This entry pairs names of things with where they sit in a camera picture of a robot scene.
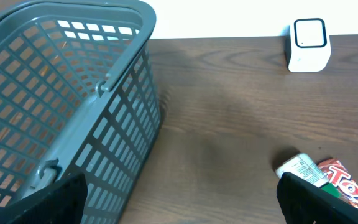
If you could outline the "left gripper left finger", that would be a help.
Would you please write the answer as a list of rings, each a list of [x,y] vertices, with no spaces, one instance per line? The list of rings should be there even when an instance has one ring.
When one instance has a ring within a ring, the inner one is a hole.
[[[80,223],[88,188],[82,172],[69,175],[0,211],[0,224]]]

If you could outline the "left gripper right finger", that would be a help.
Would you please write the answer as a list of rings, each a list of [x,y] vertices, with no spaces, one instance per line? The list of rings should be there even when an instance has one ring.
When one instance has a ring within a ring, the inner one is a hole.
[[[286,172],[277,199],[287,224],[358,224],[358,209]]]

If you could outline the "red chocolate bar wrapper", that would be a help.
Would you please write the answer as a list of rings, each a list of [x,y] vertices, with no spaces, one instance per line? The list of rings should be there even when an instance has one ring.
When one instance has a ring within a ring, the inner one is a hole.
[[[318,164],[329,183],[341,194],[341,200],[358,209],[358,184],[339,159],[326,159]]]

